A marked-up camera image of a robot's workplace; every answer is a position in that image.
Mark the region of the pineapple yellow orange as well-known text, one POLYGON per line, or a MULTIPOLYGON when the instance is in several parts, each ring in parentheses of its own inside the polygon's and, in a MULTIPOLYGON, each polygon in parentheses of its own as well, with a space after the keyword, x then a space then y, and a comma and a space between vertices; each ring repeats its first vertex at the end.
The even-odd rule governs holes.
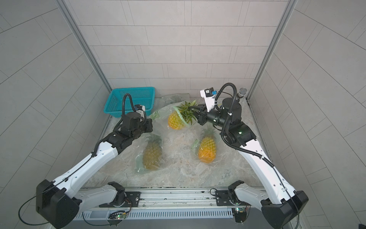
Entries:
POLYGON ((196 106, 197 102, 183 102, 179 106, 173 108, 173 112, 168 117, 168 126, 174 130, 182 130, 192 125, 197 118, 193 110, 189 107, 196 106))

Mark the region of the clear zip-top bag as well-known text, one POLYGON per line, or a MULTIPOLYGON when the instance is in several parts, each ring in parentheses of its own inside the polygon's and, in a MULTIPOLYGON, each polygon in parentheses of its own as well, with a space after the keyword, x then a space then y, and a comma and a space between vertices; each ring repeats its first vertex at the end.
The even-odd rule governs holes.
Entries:
POLYGON ((160 109, 170 104, 189 101, 191 99, 189 94, 170 94, 163 97, 155 98, 154 108, 160 109))
POLYGON ((163 138, 156 134, 145 134, 136 147, 135 172, 146 174, 167 168, 163 138))
POLYGON ((211 164, 217 155, 218 133, 213 127, 203 129, 191 149, 197 159, 206 164, 211 164))
POLYGON ((169 127, 168 126, 168 117, 173 112, 173 108, 176 107, 176 106, 179 106, 181 103, 177 103, 177 104, 172 104, 172 105, 165 106, 165 107, 163 107, 163 108, 155 111, 154 113, 152 113, 150 115, 150 118, 152 120, 156 120, 157 122, 165 125, 165 127, 169 127))

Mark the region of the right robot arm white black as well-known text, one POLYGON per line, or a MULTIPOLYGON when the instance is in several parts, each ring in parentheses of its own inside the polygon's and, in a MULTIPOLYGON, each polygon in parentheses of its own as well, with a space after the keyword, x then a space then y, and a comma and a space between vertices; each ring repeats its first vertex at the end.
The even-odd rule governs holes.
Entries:
POLYGON ((205 105, 191 106, 189 110, 200 125, 209 122, 222 128, 220 136, 223 142, 246 159, 264 187, 260 191, 241 180, 234 182, 228 187, 228 198, 232 204, 246 203, 259 209, 274 229, 281 229, 299 217, 309 201, 308 196, 304 191, 295 190, 275 168, 256 135, 241 120, 240 105, 236 105, 231 113, 224 107, 221 111, 208 111, 205 105))

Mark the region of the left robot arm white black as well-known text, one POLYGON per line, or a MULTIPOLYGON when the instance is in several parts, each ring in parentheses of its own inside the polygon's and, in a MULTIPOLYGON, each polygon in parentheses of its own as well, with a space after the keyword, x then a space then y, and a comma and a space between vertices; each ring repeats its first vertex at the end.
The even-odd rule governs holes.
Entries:
POLYGON ((151 133, 153 121, 141 120, 139 113, 128 113, 122 124, 96 144, 96 149, 54 181, 44 180, 36 188, 36 211, 54 228, 68 225, 78 214, 103 204, 120 207, 128 201, 125 188, 116 183, 81 191, 100 168, 121 154, 143 133, 151 133))

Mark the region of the left pineapple in bag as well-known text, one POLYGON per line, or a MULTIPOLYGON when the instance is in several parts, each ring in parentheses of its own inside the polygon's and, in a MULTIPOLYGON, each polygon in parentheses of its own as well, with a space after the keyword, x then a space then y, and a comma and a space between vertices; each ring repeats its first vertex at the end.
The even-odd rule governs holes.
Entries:
POLYGON ((150 134, 146 137, 147 146, 143 153, 143 165, 147 170, 157 170, 161 167, 162 139, 158 135, 150 134))

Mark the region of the pineapple in bag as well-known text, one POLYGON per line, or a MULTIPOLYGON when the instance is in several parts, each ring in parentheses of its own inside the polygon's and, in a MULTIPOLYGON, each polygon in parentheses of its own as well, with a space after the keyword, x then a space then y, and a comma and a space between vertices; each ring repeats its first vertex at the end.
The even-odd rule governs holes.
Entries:
POLYGON ((143 153, 143 165, 147 170, 157 170, 161 167, 162 139, 158 135, 150 134, 146 137, 147 146, 143 153))
POLYGON ((210 164, 215 160, 216 152, 217 145, 214 129, 204 129, 198 148, 198 158, 201 162, 210 164))

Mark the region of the right pineapple in bag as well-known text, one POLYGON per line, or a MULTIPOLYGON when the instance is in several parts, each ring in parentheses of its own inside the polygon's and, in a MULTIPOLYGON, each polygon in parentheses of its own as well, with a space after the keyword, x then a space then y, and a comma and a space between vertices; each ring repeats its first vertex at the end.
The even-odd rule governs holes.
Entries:
POLYGON ((204 129, 198 148, 198 158, 201 162, 210 164, 215 160, 216 152, 217 145, 214 129, 204 129))

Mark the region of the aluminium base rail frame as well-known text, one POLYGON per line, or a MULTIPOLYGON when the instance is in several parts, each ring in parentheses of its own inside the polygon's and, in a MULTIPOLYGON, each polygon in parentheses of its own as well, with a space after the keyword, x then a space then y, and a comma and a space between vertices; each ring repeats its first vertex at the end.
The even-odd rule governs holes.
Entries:
POLYGON ((287 224, 297 211, 285 200, 272 204, 265 192, 242 185, 244 194, 230 200, 228 190, 216 189, 141 189, 126 192, 120 206, 102 204, 80 210, 60 224, 65 227, 73 220, 104 220, 106 225, 117 225, 127 219, 228 219, 244 222, 250 208, 261 210, 273 228, 287 224))

